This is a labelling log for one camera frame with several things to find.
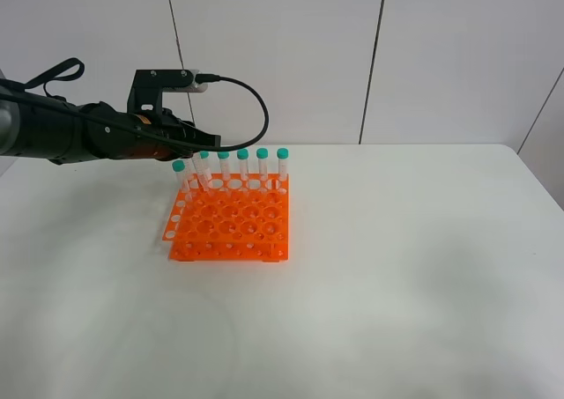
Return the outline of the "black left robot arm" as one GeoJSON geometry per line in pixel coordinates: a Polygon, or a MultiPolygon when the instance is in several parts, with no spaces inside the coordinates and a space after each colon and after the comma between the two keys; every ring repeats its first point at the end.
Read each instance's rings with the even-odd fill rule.
{"type": "Polygon", "coordinates": [[[219,135],[196,129],[167,108],[160,114],[129,114],[104,102],[76,106],[1,80],[3,156],[47,159],[57,165],[98,159],[171,161],[219,144],[219,135]]]}

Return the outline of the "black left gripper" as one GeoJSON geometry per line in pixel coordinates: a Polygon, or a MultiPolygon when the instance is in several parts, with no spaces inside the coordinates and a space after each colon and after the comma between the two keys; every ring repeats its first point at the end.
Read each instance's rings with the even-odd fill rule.
{"type": "Polygon", "coordinates": [[[191,158],[195,152],[207,151],[209,147],[220,147],[220,135],[209,134],[197,129],[193,122],[179,119],[168,108],[164,108],[162,114],[141,111],[129,114],[129,118],[134,122],[135,130],[196,145],[196,147],[170,146],[146,137],[135,136],[135,141],[129,149],[132,159],[172,161],[191,158]]]}

